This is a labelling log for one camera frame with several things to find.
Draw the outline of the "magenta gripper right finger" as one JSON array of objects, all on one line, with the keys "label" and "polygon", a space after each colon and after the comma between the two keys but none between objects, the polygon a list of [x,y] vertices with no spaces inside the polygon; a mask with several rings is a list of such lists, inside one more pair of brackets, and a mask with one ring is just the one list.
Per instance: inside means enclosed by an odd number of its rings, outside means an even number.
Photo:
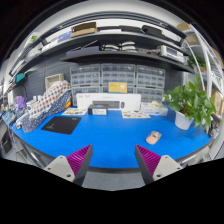
[{"label": "magenta gripper right finger", "polygon": [[145,184],[150,184],[182,169],[182,166],[169,155],[159,156],[140,145],[135,145],[135,157]]}]

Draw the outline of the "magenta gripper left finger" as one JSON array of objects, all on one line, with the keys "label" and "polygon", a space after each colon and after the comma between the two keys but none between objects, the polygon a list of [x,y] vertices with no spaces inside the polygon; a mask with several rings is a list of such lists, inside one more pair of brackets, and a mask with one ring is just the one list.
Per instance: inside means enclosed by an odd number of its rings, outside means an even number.
[{"label": "magenta gripper left finger", "polygon": [[93,155],[92,145],[85,146],[69,156],[58,156],[44,170],[79,186],[83,184]]}]

